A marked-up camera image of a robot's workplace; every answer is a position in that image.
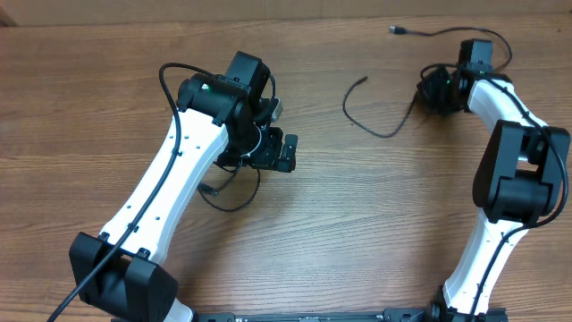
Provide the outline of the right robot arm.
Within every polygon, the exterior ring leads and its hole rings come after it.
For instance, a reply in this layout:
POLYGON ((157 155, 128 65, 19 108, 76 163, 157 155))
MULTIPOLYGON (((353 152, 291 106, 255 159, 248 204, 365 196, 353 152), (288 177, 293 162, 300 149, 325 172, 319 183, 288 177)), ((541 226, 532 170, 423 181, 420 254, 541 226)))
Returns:
POLYGON ((531 113, 511 79, 493 69, 489 40, 465 40, 456 64, 425 67, 417 95, 439 114, 477 115, 491 134, 473 180, 475 228, 425 318, 505 321, 505 309, 489 306, 492 289, 518 242, 563 210, 570 135, 531 113))

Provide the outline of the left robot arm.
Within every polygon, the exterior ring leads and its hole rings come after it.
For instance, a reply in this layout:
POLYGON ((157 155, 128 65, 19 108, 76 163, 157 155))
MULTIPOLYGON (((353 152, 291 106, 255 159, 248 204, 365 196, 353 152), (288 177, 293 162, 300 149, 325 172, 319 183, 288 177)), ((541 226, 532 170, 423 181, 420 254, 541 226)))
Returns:
POLYGON ((80 233, 70 247, 72 298, 116 321, 197 319, 164 269, 169 246, 191 197, 211 193, 201 182, 212 165, 295 169, 298 139, 276 126, 281 100, 263 95, 274 83, 260 58, 238 52, 226 72, 194 68, 167 95, 172 123, 134 192, 99 234, 80 233))

